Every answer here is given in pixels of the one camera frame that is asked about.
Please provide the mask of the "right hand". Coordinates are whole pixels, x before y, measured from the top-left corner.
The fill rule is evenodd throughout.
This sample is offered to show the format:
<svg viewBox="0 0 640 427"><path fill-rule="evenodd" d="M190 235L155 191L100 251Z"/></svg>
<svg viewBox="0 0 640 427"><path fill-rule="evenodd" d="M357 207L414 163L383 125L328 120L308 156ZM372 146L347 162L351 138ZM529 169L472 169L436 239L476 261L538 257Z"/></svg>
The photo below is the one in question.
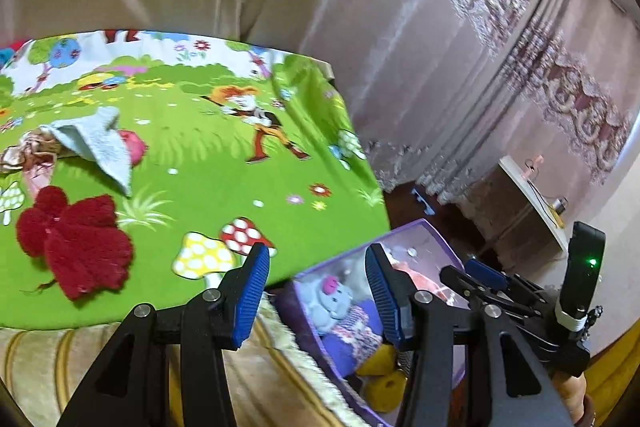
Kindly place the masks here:
<svg viewBox="0 0 640 427"><path fill-rule="evenodd" d="M556 371L552 376L552 384L570 414L575 426L591 426L594 421L593 405L587 395L585 374L572 376Z"/></svg>

